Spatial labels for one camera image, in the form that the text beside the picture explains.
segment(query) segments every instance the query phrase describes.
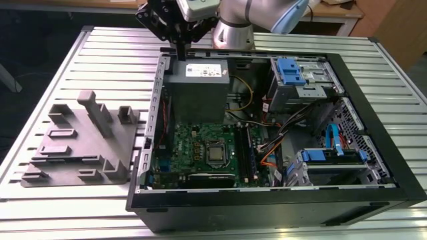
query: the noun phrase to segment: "power supply label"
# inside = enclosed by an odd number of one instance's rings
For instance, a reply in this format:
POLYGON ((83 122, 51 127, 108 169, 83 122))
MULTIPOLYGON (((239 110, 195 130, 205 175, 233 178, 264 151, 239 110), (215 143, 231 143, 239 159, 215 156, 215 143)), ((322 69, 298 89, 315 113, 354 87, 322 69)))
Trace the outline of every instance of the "power supply label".
POLYGON ((187 64, 185 77, 220 78, 221 76, 220 64, 187 64))

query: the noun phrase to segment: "blue latch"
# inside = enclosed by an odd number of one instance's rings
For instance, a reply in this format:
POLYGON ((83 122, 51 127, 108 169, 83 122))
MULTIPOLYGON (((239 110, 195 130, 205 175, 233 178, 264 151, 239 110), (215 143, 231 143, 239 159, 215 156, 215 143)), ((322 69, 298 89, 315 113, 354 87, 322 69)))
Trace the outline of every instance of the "blue latch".
POLYGON ((306 80, 300 75, 300 67, 291 58, 278 58, 278 70, 283 77, 284 85, 303 86, 306 80))
POLYGON ((300 151, 302 160, 307 162, 310 160, 308 153, 306 151, 300 151))
POLYGON ((288 176, 294 170, 295 166, 294 163, 291 163, 291 165, 288 166, 287 170, 286 170, 286 175, 288 176))
POLYGON ((368 160, 368 154, 366 151, 359 150, 359 155, 360 155, 362 162, 364 163, 368 160))
POLYGON ((323 153, 323 150, 320 149, 311 149, 306 150, 310 156, 311 161, 326 161, 326 154, 323 153))

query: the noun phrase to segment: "chip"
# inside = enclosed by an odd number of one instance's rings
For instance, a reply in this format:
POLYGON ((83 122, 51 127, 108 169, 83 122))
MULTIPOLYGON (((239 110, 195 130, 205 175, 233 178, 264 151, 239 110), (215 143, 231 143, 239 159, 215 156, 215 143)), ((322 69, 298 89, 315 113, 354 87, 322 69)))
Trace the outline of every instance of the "chip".
POLYGON ((209 147, 208 148, 208 160, 209 161, 223 161, 223 148, 209 147))

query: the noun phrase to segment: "table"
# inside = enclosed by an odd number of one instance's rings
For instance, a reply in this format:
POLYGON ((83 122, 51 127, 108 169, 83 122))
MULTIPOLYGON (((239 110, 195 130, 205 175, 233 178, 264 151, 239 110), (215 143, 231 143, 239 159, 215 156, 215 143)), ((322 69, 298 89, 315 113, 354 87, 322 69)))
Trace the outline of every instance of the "table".
MULTIPOLYGON (((109 0, 3 0, 0 9, 59 11, 108 14, 135 14, 140 4, 147 0, 129 2, 109 2, 109 0)), ((364 13, 355 5, 351 10, 339 5, 320 3, 312 9, 312 21, 320 23, 340 23, 338 36, 347 37, 364 13)), ((308 13, 300 21, 311 21, 308 13)))
MULTIPOLYGON (((312 9, 312 21, 319 23, 339 23, 340 28, 338 30, 336 36, 348 37, 352 32, 358 20, 364 17, 364 13, 358 8, 356 5, 352 9, 347 10, 340 8, 340 5, 328 5, 322 2, 312 9)), ((308 12, 306 16, 300 19, 303 22, 311 21, 311 13, 308 12)))
MULTIPOLYGON (((193 45, 209 48, 207 34, 193 45)), ((143 28, 85 27, 0 166, 0 239, 163 237, 125 211, 128 184, 23 188, 20 179, 49 125, 52 104, 76 103, 93 90, 108 109, 129 105, 148 118, 159 48, 168 44, 143 28)), ((367 38, 255 34, 262 51, 340 54, 408 166, 427 190, 427 99, 380 44, 367 38)), ((137 131, 144 133, 144 124, 137 131)), ((136 137, 136 146, 143 137, 136 137)), ((176 233, 184 239, 424 239, 427 202, 384 212, 351 226, 176 233)))

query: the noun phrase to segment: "white label sticker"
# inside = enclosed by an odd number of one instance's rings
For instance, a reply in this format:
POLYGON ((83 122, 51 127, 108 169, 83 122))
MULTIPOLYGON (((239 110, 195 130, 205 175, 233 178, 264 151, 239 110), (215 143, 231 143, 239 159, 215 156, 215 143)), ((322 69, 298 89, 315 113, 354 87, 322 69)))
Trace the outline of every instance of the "white label sticker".
POLYGON ((268 107, 270 107, 268 103, 263 103, 262 104, 262 111, 268 113, 268 107))
POLYGON ((187 64, 185 77, 220 78, 221 76, 220 64, 187 64))
POLYGON ((275 178, 282 181, 282 173, 278 171, 278 169, 274 171, 275 178))

